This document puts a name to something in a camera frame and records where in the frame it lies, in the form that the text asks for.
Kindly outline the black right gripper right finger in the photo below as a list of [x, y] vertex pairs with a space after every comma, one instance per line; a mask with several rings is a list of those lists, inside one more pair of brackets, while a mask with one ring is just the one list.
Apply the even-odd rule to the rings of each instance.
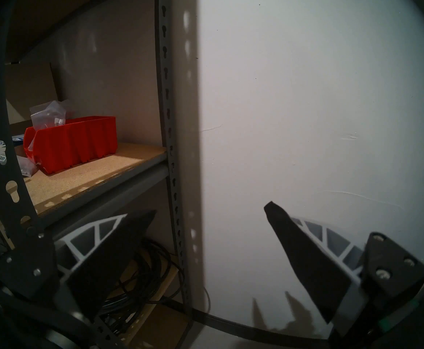
[[270, 201], [267, 220], [294, 274], [333, 328], [330, 347], [369, 347], [391, 331], [424, 285], [424, 264], [382, 232], [363, 247]]

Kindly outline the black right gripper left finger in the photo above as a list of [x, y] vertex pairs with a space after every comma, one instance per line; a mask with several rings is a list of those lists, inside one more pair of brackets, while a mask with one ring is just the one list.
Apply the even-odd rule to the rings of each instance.
[[94, 320], [127, 267], [156, 210], [140, 210], [83, 225], [58, 240], [25, 239], [0, 258], [3, 303], [44, 316]]

